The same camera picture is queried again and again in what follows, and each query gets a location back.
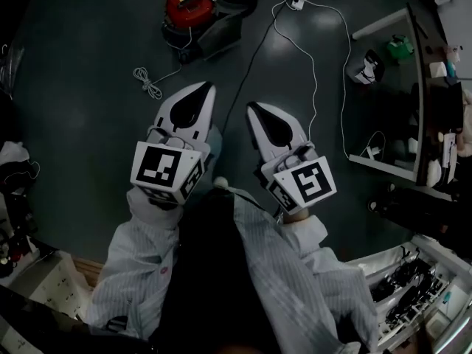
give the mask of gray floor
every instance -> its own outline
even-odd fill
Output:
[[[416,0],[311,0],[340,9],[350,32]],[[29,195],[38,238],[80,257],[103,261],[115,228],[129,218],[125,192],[136,141],[145,138],[159,102],[134,80],[145,66],[153,80],[178,67],[160,33],[165,0],[32,0],[18,33],[25,55],[15,86],[24,141],[41,174]],[[240,46],[208,62],[185,66],[159,87],[170,96],[210,80],[217,87],[214,122],[221,127],[250,57],[278,0],[260,0],[243,22]],[[348,162],[341,146],[341,68],[347,39],[332,11],[285,10],[279,27],[315,59],[318,117],[312,139],[329,161],[338,192],[313,208],[331,246],[343,259],[371,254],[410,233],[366,210],[367,200],[391,179]],[[310,61],[273,30],[260,50],[224,137],[217,174],[248,190],[269,211],[276,204],[252,175],[257,153],[244,120],[248,101],[270,102],[304,127],[313,115]],[[345,129],[348,152],[361,152],[372,131],[348,81]]]

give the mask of sleeve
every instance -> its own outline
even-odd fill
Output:
[[[472,93],[468,89],[462,90],[462,99],[467,105],[472,105]]]
[[[283,225],[282,236],[316,278],[336,321],[338,334],[348,335],[351,341],[362,341],[370,352],[375,352],[378,343],[377,310],[364,272],[338,261],[330,248],[320,248],[319,244],[327,237],[327,230],[314,215]],[[346,331],[341,326],[354,329]]]
[[[147,339],[159,325],[183,210],[177,206],[164,211],[149,204],[138,188],[127,197],[132,218],[117,228],[111,240],[86,322],[105,327],[124,316],[123,333]]]

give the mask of red vacuum cleaner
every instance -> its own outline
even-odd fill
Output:
[[[181,63],[210,58],[241,38],[257,0],[167,0],[162,34]]]

